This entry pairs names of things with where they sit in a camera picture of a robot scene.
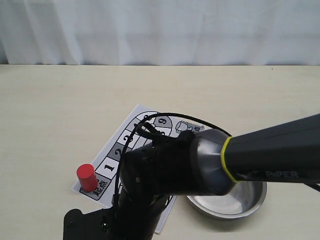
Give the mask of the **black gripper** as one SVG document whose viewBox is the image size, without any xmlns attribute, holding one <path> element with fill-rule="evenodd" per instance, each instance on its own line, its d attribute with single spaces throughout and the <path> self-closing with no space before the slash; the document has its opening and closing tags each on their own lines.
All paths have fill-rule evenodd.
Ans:
<svg viewBox="0 0 320 240">
<path fill-rule="evenodd" d="M 168 195 L 157 195 L 144 202 L 134 199 L 125 190 L 120 193 L 118 208 L 109 228 L 111 240 L 151 240 L 166 208 Z"/>
</svg>

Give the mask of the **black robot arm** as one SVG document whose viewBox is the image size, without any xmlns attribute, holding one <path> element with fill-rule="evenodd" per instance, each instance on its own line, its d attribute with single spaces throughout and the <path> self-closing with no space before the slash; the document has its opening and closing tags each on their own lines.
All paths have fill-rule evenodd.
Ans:
<svg viewBox="0 0 320 240">
<path fill-rule="evenodd" d="M 313 115 L 231 136 L 208 124 L 197 133 L 161 134 L 144 117 L 134 134 L 151 143 L 120 157 L 113 197 L 113 240 L 149 240 L 170 195 L 224 196 L 238 182 L 320 188 L 320 117 Z"/>
</svg>

